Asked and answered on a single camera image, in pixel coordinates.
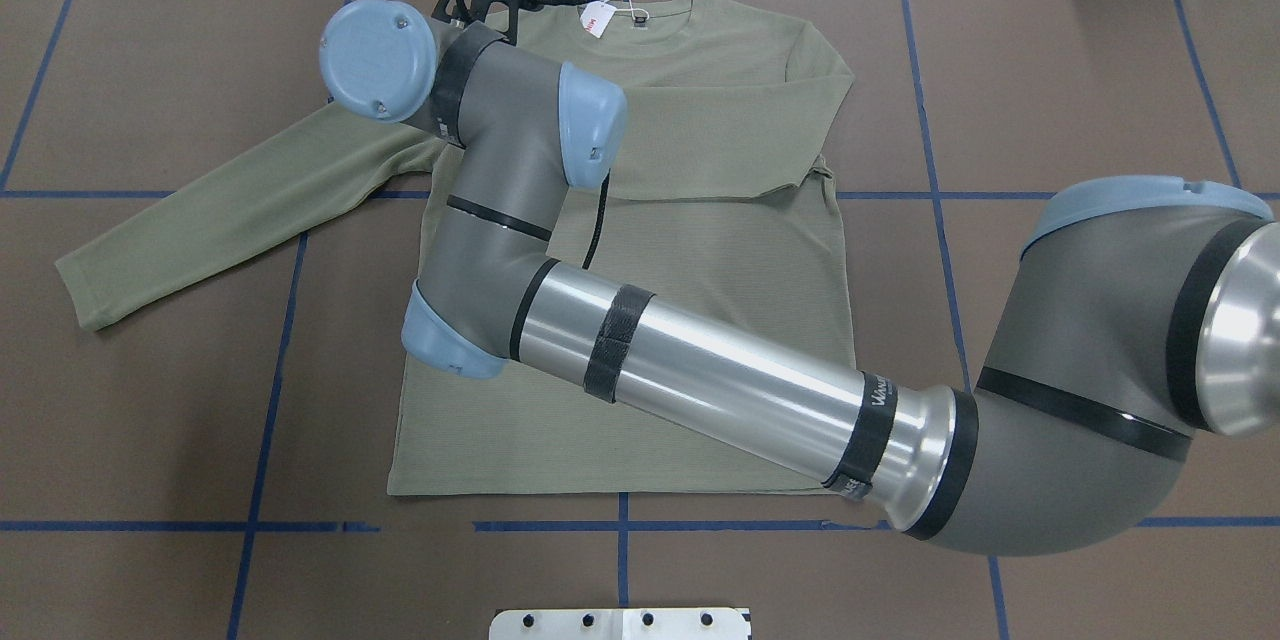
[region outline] white label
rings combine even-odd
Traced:
[[[618,8],[609,5],[609,3],[586,3],[586,6],[582,8],[582,29],[595,35],[596,38],[602,37],[604,28],[608,28],[609,20],[613,19],[617,10]]]

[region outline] shirt sleeve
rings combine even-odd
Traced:
[[[332,220],[448,145],[330,102],[56,262],[86,330]]]

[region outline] robotic arm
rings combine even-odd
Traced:
[[[547,257],[570,187],[613,163],[626,97],[500,40],[381,0],[321,40],[338,102],[467,151],[406,314],[422,362],[522,362],[980,554],[1110,538],[1165,498],[1196,429],[1280,419],[1280,227],[1243,189],[1143,175],[1056,195],[974,392],[911,390]]]

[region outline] brown table surface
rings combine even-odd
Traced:
[[[1033,559],[826,497],[387,497],[424,175],[77,329],[54,260],[319,108],[343,1],[0,0],[0,636],[484,637],[620,604],[749,607],[756,637],[1275,636],[1276,431],[1202,434],[1152,521]],[[860,362],[905,385],[974,376],[1056,189],[1280,198],[1277,0],[737,1],[858,76],[826,152]]]

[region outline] black band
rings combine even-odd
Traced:
[[[978,403],[969,393],[952,390],[952,394],[956,402],[956,429],[951,434],[951,449],[947,452],[946,467],[942,467],[942,479],[920,518],[906,529],[906,534],[916,540],[928,540],[946,527],[960,503],[965,484],[969,483],[973,457],[978,451]]]
[[[653,293],[641,291],[636,285],[622,285],[618,294],[613,294],[613,305],[609,312],[604,314],[600,330],[595,334],[595,347],[591,348],[586,375],[582,376],[582,389],[589,396],[595,396],[607,403],[613,402],[613,390],[617,389],[618,376],[622,375],[622,361],[627,358],[631,338],[640,325],[640,315],[650,300]]]
[[[854,431],[849,444],[840,457],[835,472],[822,484],[828,490],[837,484],[856,480],[870,485],[884,448],[888,434],[893,430],[893,415],[897,412],[897,387],[893,381],[870,372],[863,374],[863,404],[858,408]]]
[[[547,259],[547,262],[534,273],[534,279],[525,288],[525,297],[520,298],[520,307],[516,308],[516,323],[511,325],[511,347],[507,352],[516,362],[520,362],[520,338],[525,334],[525,317],[529,317],[529,308],[534,305],[538,289],[541,288],[543,280],[547,279],[547,274],[556,268],[557,262],[558,260],[553,257]]]
[[[1162,458],[1183,462],[1192,447],[1188,435],[1165,428],[1160,422],[1121,412],[1096,399],[1068,393],[996,367],[982,369],[978,388]]]
[[[458,197],[458,195],[449,195],[448,206],[453,207],[453,210],[467,212],[467,215],[474,215],[480,220],[494,221],[498,225],[517,230],[517,233],[531,236],[531,238],[539,238],[544,243],[552,242],[552,230],[545,229],[545,227],[534,225],[531,221],[512,218],[507,215],[507,212],[498,212],[497,210],[493,210],[493,207],[485,207],[483,204],[471,202],[467,198]]]
[[[503,40],[499,31],[489,28],[484,22],[472,22],[445,49],[444,56],[440,58],[440,65],[435,69],[435,84],[431,84],[431,93],[426,101],[431,111],[431,120],[435,122],[435,133],[461,148],[466,147],[458,140],[462,92],[467,87],[467,79],[471,78],[471,69],[476,65],[480,52],[499,40]]]
[[[1226,262],[1230,262],[1244,239],[1257,233],[1262,225],[1266,225],[1266,221],[1245,219],[1231,221],[1230,225],[1217,230],[1192,264],[1169,319],[1169,335],[1165,340],[1169,398],[1174,402],[1178,415],[1201,430],[1210,429],[1196,389],[1196,356],[1201,328],[1204,325],[1204,312]]]

